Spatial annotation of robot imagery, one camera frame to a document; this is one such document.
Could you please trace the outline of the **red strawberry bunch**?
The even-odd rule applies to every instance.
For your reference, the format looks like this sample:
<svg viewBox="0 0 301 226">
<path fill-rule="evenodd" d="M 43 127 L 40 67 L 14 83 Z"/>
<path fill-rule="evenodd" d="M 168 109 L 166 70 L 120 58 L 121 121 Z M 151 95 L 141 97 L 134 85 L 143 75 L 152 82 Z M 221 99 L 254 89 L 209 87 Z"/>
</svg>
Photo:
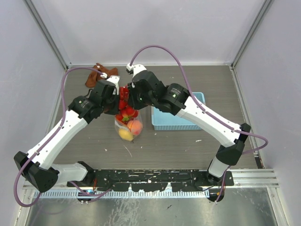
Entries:
<svg viewBox="0 0 301 226">
<path fill-rule="evenodd" d="M 139 111 L 135 110 L 128 104 L 129 90 L 127 86 L 119 88 L 119 107 L 118 113 L 115 115 L 115 119 L 123 124 L 127 124 L 129 121 L 137 118 Z"/>
</svg>

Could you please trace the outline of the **clear zip top bag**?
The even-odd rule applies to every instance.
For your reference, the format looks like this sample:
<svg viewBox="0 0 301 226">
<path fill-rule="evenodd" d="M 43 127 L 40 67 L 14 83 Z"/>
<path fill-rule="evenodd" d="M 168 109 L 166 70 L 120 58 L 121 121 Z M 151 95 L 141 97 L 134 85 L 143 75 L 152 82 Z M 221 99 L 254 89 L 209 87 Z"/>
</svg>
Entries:
<svg viewBox="0 0 301 226">
<path fill-rule="evenodd" d="M 143 130 L 143 122 L 138 110 L 126 102 L 119 102 L 119 112 L 115 115 L 115 130 L 119 137 L 132 142 Z"/>
</svg>

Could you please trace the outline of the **orange pink peach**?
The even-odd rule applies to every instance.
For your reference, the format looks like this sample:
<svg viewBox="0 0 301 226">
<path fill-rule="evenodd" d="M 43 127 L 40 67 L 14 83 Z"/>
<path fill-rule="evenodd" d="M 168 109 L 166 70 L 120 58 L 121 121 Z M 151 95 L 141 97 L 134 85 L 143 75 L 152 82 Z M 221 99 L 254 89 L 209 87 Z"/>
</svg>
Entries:
<svg viewBox="0 0 301 226">
<path fill-rule="evenodd" d="M 127 123 L 127 127 L 134 136 L 138 136 L 143 129 L 143 124 L 139 120 L 132 120 Z"/>
</svg>

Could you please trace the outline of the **yellow apple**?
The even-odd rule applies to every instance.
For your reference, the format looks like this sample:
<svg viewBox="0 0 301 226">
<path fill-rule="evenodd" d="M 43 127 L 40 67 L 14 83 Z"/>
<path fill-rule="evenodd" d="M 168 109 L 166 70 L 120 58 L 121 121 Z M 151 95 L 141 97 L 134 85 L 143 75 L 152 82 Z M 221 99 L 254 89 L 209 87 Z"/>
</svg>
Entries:
<svg viewBox="0 0 301 226">
<path fill-rule="evenodd" d="M 126 129 L 119 128 L 118 134 L 123 140 L 126 140 L 126 141 L 132 141 L 134 139 L 133 134 L 129 130 L 126 130 Z"/>
</svg>

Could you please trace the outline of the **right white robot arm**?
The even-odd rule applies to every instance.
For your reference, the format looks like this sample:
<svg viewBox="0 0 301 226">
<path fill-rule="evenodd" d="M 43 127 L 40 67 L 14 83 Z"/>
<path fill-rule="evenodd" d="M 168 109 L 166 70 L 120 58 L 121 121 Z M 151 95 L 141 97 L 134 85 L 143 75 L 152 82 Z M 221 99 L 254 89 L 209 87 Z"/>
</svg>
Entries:
<svg viewBox="0 0 301 226">
<path fill-rule="evenodd" d="M 128 90 L 129 105 L 134 109 L 153 106 L 163 113 L 194 123 L 219 141 L 220 147 L 207 169 L 209 184 L 218 185 L 223 180 L 225 170 L 237 164 L 245 147 L 245 133 L 251 129 L 248 124 L 228 121 L 196 100 L 182 85 L 172 83 L 166 86 L 147 70 L 133 74 Z"/>
</svg>

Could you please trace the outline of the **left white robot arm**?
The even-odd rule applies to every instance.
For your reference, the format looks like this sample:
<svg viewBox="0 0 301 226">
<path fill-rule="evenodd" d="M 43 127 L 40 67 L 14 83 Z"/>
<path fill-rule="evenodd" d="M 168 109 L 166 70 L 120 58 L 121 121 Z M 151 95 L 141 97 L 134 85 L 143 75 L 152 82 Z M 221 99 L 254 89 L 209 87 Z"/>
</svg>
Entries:
<svg viewBox="0 0 301 226">
<path fill-rule="evenodd" d="M 95 170 L 83 161 L 74 164 L 54 164 L 55 159 L 70 140 L 102 113 L 116 115 L 119 110 L 119 77 L 100 80 L 89 96 L 78 96 L 65 111 L 63 118 L 27 153 L 18 152 L 14 161 L 22 176 L 39 192 L 50 190 L 55 184 L 78 181 L 90 186 Z"/>
</svg>

